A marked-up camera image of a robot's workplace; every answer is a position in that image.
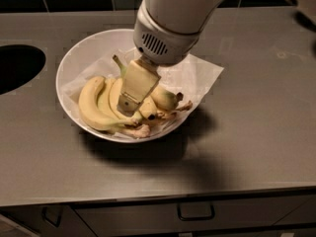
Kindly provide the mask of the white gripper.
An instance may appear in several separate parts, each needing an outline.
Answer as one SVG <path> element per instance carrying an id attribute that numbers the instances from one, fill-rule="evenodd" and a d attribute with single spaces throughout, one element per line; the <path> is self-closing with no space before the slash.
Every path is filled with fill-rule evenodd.
<path id="1" fill-rule="evenodd" d="M 197 3 L 190 0 L 143 0 L 133 40 L 141 55 L 160 66 L 180 63 L 198 41 Z M 131 60 L 122 77 L 118 110 L 131 117 L 158 85 L 158 67 L 143 59 Z"/>

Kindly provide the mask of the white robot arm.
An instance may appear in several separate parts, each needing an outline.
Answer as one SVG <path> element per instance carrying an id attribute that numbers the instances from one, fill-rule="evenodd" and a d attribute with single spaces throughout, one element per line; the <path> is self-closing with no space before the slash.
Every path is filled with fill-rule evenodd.
<path id="1" fill-rule="evenodd" d="M 132 116 L 159 82 L 157 68 L 188 56 L 214 10 L 224 0 L 142 0 L 133 41 L 140 57 L 123 79 L 118 110 Z"/>

